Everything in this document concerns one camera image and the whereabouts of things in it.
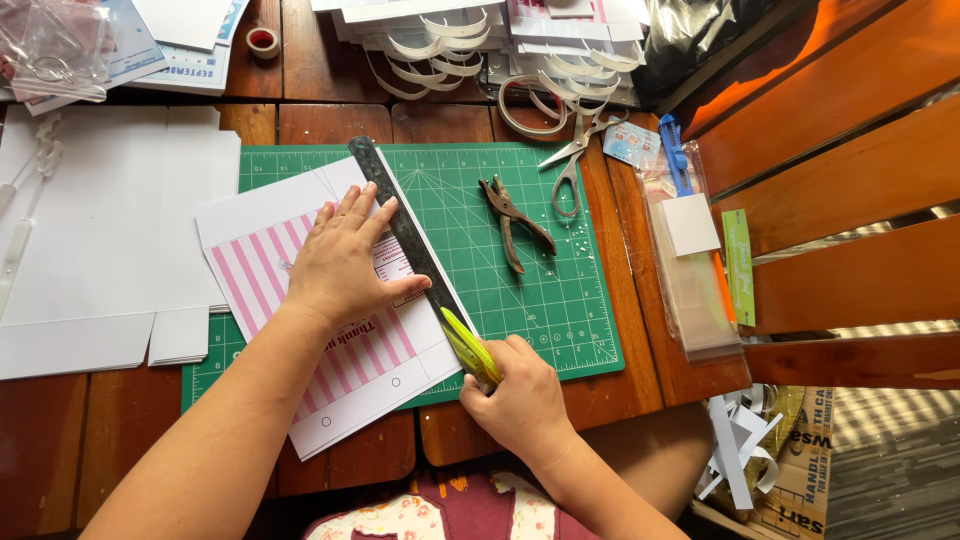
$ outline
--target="hand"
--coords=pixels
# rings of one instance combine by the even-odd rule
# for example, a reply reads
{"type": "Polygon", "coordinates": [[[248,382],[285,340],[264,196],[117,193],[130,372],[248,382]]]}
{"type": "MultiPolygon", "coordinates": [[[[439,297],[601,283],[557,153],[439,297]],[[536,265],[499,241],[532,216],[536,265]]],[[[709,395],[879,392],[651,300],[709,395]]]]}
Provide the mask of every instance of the hand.
{"type": "Polygon", "coordinates": [[[518,335],[482,343],[503,382],[488,398],[477,380],[466,375],[460,402],[480,427],[531,469],[549,466],[578,437],[566,417],[557,371],[518,335]]]}
{"type": "Polygon", "coordinates": [[[332,330],[358,321],[394,300],[430,286],[426,276],[381,281],[373,270],[373,244],[396,213],[396,198],[367,219],[376,184],[347,190],[334,213],[327,202],[303,241],[290,269],[290,291],[284,306],[332,330]]]}

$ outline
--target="tiled floor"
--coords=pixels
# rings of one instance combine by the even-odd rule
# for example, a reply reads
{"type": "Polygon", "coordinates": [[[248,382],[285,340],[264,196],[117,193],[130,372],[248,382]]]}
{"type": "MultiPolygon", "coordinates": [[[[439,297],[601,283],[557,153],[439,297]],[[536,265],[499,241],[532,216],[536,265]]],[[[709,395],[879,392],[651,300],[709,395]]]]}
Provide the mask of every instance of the tiled floor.
{"type": "Polygon", "coordinates": [[[960,391],[837,388],[827,540],[960,538],[960,391]]]}

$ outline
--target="orange pen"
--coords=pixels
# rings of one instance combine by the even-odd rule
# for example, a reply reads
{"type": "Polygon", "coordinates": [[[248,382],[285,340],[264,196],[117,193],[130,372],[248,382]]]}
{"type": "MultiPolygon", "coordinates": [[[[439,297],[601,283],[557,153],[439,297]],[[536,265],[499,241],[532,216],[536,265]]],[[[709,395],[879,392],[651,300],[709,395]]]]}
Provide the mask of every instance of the orange pen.
{"type": "Polygon", "coordinates": [[[723,272],[723,261],[720,260],[720,252],[713,252],[713,270],[717,276],[717,288],[720,289],[720,298],[723,299],[723,305],[727,310],[727,319],[733,331],[739,331],[736,325],[736,311],[733,310],[733,298],[730,296],[730,287],[727,285],[727,276],[723,272]]]}

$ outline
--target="left hand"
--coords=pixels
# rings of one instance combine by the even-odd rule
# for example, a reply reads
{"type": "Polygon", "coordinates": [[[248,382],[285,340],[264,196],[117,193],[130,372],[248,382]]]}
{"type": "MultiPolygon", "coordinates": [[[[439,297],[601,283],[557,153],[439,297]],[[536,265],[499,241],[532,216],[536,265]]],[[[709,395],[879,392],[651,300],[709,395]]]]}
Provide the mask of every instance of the left hand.
{"type": "Polygon", "coordinates": [[[333,330],[430,286],[426,276],[384,282],[373,270],[373,244],[396,213],[396,197],[367,219],[376,184],[352,185],[334,212],[327,202],[290,269],[284,305],[333,330]]]}

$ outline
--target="yellow utility knife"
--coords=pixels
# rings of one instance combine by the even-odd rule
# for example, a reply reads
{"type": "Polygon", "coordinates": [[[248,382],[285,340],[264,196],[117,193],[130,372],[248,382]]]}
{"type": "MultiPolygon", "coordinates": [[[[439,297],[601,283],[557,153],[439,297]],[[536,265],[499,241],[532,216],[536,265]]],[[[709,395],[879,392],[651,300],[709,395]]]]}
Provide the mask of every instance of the yellow utility knife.
{"type": "Polygon", "coordinates": [[[473,336],[467,326],[460,322],[460,319],[446,307],[441,307],[440,312],[444,315],[444,321],[441,326],[444,328],[446,338],[453,346],[453,351],[460,358],[467,373],[473,375],[480,383],[480,389],[484,394],[490,395],[496,386],[503,382],[503,376],[493,362],[493,356],[480,345],[477,338],[473,336]]]}

